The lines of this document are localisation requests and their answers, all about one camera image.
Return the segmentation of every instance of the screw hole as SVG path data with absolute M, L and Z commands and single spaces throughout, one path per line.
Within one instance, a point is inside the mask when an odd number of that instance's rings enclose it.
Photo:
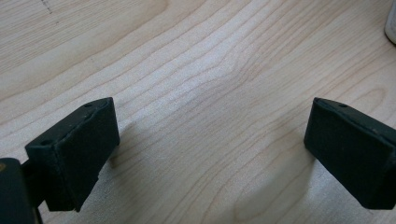
M 52 140 L 44 140 L 40 144 L 41 144 L 41 146 L 47 146 L 47 145 L 50 145 L 51 143 L 52 143 Z

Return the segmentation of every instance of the light wood tabletop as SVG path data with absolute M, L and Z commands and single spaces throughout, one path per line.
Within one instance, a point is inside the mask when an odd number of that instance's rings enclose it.
M 112 96 L 121 143 L 45 223 L 396 223 L 304 148 L 314 97 L 396 128 L 390 0 L 0 1 L 0 157 Z

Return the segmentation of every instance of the black plastic part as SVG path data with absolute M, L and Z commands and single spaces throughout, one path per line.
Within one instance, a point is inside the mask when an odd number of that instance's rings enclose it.
M 41 223 L 40 214 L 30 204 L 18 160 L 0 159 L 0 199 L 0 223 Z
M 112 98 L 81 106 L 29 143 L 29 166 L 42 174 L 49 210 L 79 211 L 119 143 Z
M 316 98 L 304 143 L 363 207 L 394 207 L 395 130 L 352 107 Z

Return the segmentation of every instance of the wooden surface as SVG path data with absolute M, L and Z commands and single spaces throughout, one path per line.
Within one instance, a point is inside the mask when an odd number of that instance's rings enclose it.
M 315 96 L 396 128 L 391 1 L 0 1 L 0 156 L 113 96 L 121 144 L 46 223 L 396 223 L 304 149 Z

